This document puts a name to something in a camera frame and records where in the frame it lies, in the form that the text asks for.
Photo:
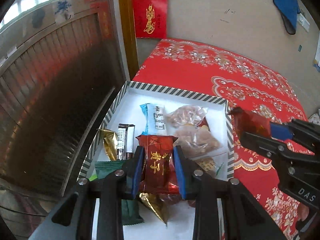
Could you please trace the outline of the small red pyramid candy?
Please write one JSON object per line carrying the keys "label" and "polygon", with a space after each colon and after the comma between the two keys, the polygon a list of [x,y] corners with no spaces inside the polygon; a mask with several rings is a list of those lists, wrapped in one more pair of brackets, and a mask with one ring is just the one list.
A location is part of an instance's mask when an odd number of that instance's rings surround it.
{"label": "small red pyramid candy", "polygon": [[233,117],[234,129],[238,137],[244,132],[271,137],[270,121],[267,118],[241,107],[231,109],[229,115]]}

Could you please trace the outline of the red foil snack packet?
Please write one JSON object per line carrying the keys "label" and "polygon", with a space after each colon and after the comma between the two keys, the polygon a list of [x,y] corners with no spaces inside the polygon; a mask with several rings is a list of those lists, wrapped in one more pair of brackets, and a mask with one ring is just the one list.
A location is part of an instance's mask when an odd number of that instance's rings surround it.
{"label": "red foil snack packet", "polygon": [[139,135],[139,146],[145,151],[139,190],[151,194],[179,194],[174,167],[172,135]]}

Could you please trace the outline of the dark brown chocolate bar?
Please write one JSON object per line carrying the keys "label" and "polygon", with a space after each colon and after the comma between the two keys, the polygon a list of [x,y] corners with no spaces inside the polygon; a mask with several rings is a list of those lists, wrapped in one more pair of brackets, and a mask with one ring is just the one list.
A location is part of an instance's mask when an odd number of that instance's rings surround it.
{"label": "dark brown chocolate bar", "polygon": [[134,153],[135,125],[119,124],[117,135],[117,159],[131,159]]}

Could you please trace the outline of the gold foil snack bar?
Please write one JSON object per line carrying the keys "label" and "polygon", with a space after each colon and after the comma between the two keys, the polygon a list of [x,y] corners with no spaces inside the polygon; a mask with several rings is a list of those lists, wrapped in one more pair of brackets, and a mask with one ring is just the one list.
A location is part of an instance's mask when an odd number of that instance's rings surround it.
{"label": "gold foil snack bar", "polygon": [[[102,141],[106,155],[109,161],[97,161],[95,163],[95,171],[98,179],[103,179],[115,170],[122,167],[123,161],[117,159],[117,144],[118,136],[116,132],[102,129]],[[144,219],[139,214],[139,202],[152,211],[161,222],[167,224],[168,212],[164,202],[158,195],[150,193],[140,193],[137,200],[122,200],[121,214],[123,225],[135,225],[144,222]]]}

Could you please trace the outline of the clear bag of cookies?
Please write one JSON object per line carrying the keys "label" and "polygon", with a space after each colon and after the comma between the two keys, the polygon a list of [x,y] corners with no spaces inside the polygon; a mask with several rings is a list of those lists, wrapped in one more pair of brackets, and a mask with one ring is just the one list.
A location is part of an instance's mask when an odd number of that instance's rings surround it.
{"label": "clear bag of cookies", "polygon": [[185,105],[165,115],[167,125],[175,129],[177,140],[174,146],[181,146],[184,156],[193,160],[205,172],[216,177],[221,169],[213,157],[216,150],[222,147],[211,131],[198,127],[203,118],[206,118],[208,108]]}

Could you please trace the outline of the green black snack packet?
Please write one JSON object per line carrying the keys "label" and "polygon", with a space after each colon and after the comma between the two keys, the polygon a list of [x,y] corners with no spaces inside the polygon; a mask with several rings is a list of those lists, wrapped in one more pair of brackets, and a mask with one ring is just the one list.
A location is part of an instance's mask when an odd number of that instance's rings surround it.
{"label": "green black snack packet", "polygon": [[97,177],[97,175],[96,174],[93,174],[93,175],[91,175],[90,177],[89,177],[89,181],[94,181],[94,180],[96,180],[98,177]]}

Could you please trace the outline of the floral fabric chair cushion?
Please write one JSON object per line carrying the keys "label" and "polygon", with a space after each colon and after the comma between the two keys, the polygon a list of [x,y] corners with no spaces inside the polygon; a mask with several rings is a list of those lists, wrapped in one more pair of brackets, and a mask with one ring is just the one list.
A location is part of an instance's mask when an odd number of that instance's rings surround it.
{"label": "floral fabric chair cushion", "polygon": [[310,116],[309,118],[309,122],[316,124],[316,125],[320,125],[320,116],[318,113],[314,113],[312,116]]}

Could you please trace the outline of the red floral tablecloth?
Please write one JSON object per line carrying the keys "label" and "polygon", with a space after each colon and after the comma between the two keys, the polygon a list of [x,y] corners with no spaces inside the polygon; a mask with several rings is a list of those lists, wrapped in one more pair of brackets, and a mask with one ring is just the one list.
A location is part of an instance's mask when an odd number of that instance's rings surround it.
{"label": "red floral tablecloth", "polygon": [[[272,122],[306,120],[287,79],[278,72],[227,49],[167,38],[159,41],[135,75],[135,81],[181,88],[228,100]],[[234,176],[255,196],[287,239],[297,239],[299,203],[278,189],[271,162],[234,138]]]}

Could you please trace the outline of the small red sachet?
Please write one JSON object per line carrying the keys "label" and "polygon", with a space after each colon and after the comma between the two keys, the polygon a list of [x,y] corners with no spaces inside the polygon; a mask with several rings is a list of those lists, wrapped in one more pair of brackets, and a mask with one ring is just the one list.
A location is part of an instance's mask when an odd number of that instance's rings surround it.
{"label": "small red sachet", "polygon": [[210,130],[209,128],[209,125],[208,125],[208,122],[207,122],[207,119],[206,118],[203,118],[203,120],[201,121],[201,123],[198,124],[198,127],[200,128],[204,128],[206,130]]}

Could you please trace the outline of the striped white tray box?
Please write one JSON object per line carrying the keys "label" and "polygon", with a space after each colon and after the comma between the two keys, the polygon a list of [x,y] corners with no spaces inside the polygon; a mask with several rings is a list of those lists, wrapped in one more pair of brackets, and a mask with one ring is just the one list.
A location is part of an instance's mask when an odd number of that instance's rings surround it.
{"label": "striped white tray box", "polygon": [[232,178],[233,136],[227,112],[227,100],[217,96],[131,81],[123,85],[98,128],[117,131],[120,124],[133,124],[133,144],[146,152],[139,192],[169,196],[179,194],[175,146],[209,175]]}

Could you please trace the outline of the light blue snack packet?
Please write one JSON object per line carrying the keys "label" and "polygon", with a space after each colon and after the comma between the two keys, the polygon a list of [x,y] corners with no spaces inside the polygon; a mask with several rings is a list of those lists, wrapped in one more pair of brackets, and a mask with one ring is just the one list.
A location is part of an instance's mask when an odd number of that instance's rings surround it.
{"label": "light blue snack packet", "polygon": [[140,105],[140,108],[146,118],[146,126],[142,135],[167,135],[164,107],[145,103]]}

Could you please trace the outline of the metal roller shutter door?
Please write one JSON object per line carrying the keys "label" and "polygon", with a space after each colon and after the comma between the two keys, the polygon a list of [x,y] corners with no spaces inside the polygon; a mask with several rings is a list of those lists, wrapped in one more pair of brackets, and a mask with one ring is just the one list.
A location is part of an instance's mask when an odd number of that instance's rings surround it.
{"label": "metal roller shutter door", "polygon": [[90,166],[98,112],[124,78],[93,13],[30,46],[1,75],[1,217],[28,239]]}

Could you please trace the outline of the blue flower sticker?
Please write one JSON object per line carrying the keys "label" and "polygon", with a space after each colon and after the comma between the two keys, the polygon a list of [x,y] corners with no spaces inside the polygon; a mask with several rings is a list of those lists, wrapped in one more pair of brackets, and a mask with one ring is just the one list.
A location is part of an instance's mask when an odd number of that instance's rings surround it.
{"label": "blue flower sticker", "polygon": [[53,13],[56,24],[63,24],[74,17],[71,0],[60,0],[53,3]]}

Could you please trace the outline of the white blue wall notice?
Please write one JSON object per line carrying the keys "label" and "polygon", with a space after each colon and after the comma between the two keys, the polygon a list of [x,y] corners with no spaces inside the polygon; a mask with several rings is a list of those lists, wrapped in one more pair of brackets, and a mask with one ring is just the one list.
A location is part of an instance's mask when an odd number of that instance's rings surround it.
{"label": "white blue wall notice", "polygon": [[318,44],[317,44],[317,50],[316,50],[315,59],[313,61],[313,66],[316,68],[318,72],[320,72],[320,41],[318,41]]}

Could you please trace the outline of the white wall socket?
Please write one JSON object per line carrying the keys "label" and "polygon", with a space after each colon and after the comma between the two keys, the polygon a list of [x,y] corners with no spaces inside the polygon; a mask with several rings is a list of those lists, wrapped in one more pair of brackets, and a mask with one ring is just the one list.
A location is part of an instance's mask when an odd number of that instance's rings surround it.
{"label": "white wall socket", "polygon": [[310,30],[310,23],[305,18],[305,16],[300,13],[297,15],[297,22],[302,26],[302,28],[308,33]]}

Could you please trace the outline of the blue cloth on wall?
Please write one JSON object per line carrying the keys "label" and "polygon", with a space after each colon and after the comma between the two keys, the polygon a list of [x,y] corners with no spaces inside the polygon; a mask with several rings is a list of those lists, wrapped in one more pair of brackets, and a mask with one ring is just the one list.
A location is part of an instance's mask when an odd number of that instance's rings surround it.
{"label": "blue cloth on wall", "polygon": [[297,15],[300,8],[297,0],[272,0],[278,9],[284,23],[285,30],[289,35],[296,34]]}

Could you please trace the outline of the red wall poster gold print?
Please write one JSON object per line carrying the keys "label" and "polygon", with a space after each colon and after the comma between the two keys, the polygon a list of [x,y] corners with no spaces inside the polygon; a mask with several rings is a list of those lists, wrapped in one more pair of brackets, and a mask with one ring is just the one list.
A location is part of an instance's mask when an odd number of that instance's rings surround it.
{"label": "red wall poster gold print", "polygon": [[136,38],[167,37],[168,0],[132,0]]}

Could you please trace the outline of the brown wooden door frame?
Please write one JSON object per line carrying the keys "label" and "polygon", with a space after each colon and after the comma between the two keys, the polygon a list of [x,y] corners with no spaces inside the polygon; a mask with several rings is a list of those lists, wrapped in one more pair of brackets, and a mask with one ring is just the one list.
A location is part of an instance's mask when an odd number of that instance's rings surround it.
{"label": "brown wooden door frame", "polygon": [[119,10],[127,68],[132,80],[139,71],[132,0],[119,0]]}

